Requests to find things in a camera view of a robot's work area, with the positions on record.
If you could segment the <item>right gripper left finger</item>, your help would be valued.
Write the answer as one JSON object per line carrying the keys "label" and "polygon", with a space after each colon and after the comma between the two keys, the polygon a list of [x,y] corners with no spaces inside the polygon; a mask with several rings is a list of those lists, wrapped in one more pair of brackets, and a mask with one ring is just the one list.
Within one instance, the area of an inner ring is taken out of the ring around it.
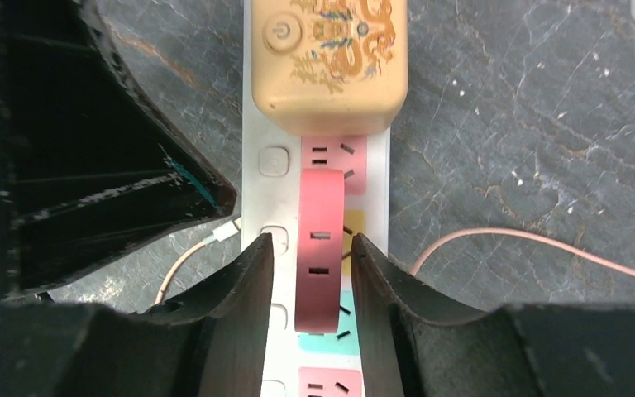
{"label": "right gripper left finger", "polygon": [[257,396],[271,236],[144,313],[0,302],[0,396]]}

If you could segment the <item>tan cube adapter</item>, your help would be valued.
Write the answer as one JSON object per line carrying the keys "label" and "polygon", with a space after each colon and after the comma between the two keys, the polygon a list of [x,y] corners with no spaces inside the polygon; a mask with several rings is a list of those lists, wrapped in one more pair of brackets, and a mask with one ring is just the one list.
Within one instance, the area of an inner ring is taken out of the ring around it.
{"label": "tan cube adapter", "polygon": [[251,95],[295,136],[389,129],[408,92],[405,1],[248,1]]}

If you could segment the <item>large white power strip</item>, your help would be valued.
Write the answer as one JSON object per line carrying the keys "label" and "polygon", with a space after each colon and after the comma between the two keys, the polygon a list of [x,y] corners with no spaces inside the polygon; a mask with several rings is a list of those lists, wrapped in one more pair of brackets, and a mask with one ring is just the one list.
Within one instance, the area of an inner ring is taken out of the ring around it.
{"label": "large white power strip", "polygon": [[[301,348],[294,330],[301,139],[283,132],[256,107],[251,94],[251,2],[243,3],[243,94],[241,246],[270,233],[274,243],[274,282],[265,350],[263,396],[364,396],[359,355],[311,352]],[[321,391],[307,390],[302,368],[345,375]]]}

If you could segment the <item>pink plug adapter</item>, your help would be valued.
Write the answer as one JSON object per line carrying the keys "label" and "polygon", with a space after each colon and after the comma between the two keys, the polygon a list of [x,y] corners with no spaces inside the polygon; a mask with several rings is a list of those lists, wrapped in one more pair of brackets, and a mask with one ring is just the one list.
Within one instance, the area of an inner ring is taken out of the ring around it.
{"label": "pink plug adapter", "polygon": [[340,170],[300,176],[294,326],[298,332],[338,328],[345,182]]}

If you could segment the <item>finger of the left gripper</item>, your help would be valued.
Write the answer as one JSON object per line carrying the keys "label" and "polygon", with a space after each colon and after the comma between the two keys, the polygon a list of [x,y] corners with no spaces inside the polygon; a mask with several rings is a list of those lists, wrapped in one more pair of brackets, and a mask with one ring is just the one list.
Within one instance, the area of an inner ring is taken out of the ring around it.
{"label": "finger of the left gripper", "polygon": [[70,284],[236,191],[159,110],[94,1],[0,1],[0,300]]}

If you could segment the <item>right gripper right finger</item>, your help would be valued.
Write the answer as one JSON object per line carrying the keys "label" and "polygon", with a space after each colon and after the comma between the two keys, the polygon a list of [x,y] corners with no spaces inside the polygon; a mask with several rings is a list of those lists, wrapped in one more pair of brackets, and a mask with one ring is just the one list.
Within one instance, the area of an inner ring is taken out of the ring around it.
{"label": "right gripper right finger", "polygon": [[635,304],[481,311],[364,235],[352,242],[351,282],[368,396],[635,396]]}

